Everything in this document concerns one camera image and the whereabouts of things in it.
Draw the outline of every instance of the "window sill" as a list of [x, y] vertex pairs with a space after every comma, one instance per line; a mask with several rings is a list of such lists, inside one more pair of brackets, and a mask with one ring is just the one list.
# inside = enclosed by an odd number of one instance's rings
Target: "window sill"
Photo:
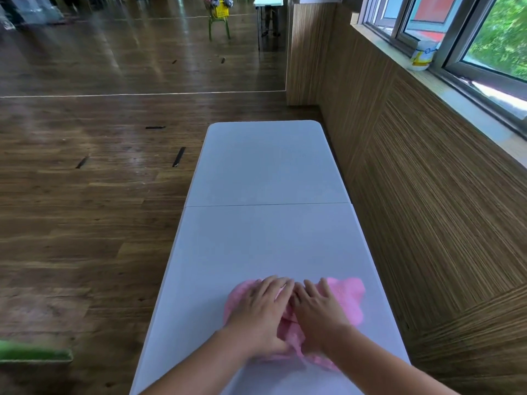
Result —
[[512, 158], [527, 167], [527, 141], [511, 131], [487, 111], [474, 104], [471, 99], [461, 94], [449, 84], [442, 81], [431, 72], [410, 70], [410, 59], [385, 39], [380, 37], [365, 25], [352, 24], [361, 35], [384, 52], [390, 59], [407, 70], [413, 77], [425, 85], [443, 102], [464, 117], [479, 131], [500, 146]]

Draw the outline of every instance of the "forearm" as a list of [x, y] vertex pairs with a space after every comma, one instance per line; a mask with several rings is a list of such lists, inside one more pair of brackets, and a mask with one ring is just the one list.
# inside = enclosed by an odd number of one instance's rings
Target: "forearm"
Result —
[[351, 326], [328, 338], [324, 353], [365, 395], [456, 394]]
[[247, 359], [239, 338], [220, 330], [141, 395], [218, 395]]

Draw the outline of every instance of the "small white table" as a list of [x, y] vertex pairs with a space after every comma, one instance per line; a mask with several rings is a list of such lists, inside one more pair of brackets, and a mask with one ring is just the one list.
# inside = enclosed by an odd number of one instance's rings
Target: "small white table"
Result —
[[[222, 326], [236, 284], [280, 274], [362, 279], [359, 330], [408, 361], [360, 225], [320, 125], [209, 127], [148, 329], [136, 395]], [[360, 394], [342, 374], [300, 359], [252, 362], [224, 395]]]
[[256, 8], [256, 31], [258, 34], [258, 51], [260, 51], [260, 41], [262, 35], [262, 8], [282, 7], [284, 5], [284, 0], [254, 0], [253, 5]]

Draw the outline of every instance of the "crumpled pink cloth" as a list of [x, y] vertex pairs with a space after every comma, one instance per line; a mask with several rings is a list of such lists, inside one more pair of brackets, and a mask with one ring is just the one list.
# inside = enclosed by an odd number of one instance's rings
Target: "crumpled pink cloth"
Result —
[[[360, 300], [362, 299], [365, 292], [362, 281], [356, 278], [349, 278], [345, 280], [328, 278], [327, 280], [329, 287], [332, 289], [333, 294], [335, 295], [335, 298], [337, 298], [340, 306], [342, 306], [342, 309], [344, 310], [349, 322], [353, 325], [359, 325], [363, 320], [363, 313], [360, 310]], [[230, 314], [234, 308], [236, 308], [247, 290], [251, 288], [255, 281], [256, 280], [244, 281], [243, 283], [238, 284], [231, 291], [227, 297], [227, 302], [225, 303], [223, 324], [227, 323], [227, 319], [229, 318]], [[335, 366], [333, 362], [327, 358], [317, 355], [308, 355], [304, 357], [301, 351], [301, 346], [306, 337], [300, 329], [300, 325], [298, 324], [296, 316], [293, 313], [293, 309], [290, 305], [287, 306], [280, 324], [278, 325], [277, 336], [291, 345], [300, 358], [306, 358], [317, 365], [338, 371], [337, 366]], [[291, 355], [277, 354], [270, 357], [269, 359], [287, 359], [290, 357]]]

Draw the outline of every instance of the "container on window sill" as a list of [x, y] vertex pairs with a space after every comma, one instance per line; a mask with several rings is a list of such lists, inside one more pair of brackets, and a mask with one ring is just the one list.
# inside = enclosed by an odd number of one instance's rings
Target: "container on window sill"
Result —
[[411, 70], [425, 70], [430, 66], [431, 60], [438, 49], [438, 42], [433, 40], [420, 40], [417, 44], [412, 58], [410, 59]]

